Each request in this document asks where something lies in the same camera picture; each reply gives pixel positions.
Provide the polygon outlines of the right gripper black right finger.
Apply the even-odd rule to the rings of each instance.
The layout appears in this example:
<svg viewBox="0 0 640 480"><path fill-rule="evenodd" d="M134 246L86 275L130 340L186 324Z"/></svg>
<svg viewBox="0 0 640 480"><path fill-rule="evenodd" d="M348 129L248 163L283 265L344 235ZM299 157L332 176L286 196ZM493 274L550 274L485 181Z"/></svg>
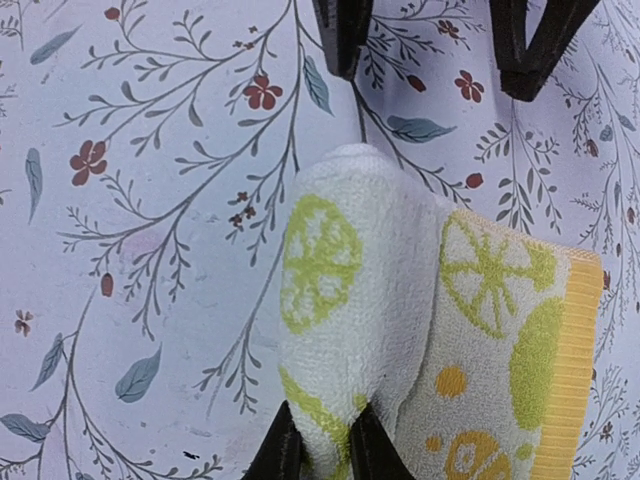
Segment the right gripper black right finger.
<svg viewBox="0 0 640 480"><path fill-rule="evenodd" d="M351 426L349 442L355 480L414 480L371 404Z"/></svg>

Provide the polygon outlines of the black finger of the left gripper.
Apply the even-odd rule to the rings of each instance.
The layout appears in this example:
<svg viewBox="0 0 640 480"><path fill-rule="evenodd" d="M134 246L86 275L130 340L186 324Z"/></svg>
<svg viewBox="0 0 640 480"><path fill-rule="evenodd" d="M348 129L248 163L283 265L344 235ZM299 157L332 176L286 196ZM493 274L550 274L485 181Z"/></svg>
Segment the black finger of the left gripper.
<svg viewBox="0 0 640 480"><path fill-rule="evenodd" d="M490 0L494 55L501 90L532 102L597 0L548 0L533 36L526 37L526 0Z"/></svg>
<svg viewBox="0 0 640 480"><path fill-rule="evenodd" d="M327 70L353 81L361 49L366 45L372 0L313 0Z"/></svg>

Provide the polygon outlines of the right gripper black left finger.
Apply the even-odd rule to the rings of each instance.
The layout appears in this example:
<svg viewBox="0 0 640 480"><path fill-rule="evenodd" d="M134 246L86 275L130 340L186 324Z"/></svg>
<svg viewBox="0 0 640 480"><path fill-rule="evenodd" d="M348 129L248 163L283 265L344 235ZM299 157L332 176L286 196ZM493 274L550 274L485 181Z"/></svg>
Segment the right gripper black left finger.
<svg viewBox="0 0 640 480"><path fill-rule="evenodd" d="M283 401L242 480L299 480L302 436Z"/></svg>

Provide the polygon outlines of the yellow patterned towel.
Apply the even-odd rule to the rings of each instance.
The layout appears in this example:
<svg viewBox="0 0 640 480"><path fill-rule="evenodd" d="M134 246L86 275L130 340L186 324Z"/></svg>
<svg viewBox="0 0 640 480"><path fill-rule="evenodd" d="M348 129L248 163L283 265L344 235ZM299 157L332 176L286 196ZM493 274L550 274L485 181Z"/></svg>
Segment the yellow patterned towel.
<svg viewBox="0 0 640 480"><path fill-rule="evenodd" d="M566 479L592 377L597 254L435 195L367 144L298 176L279 374L307 479L353 477L371 406L416 479Z"/></svg>

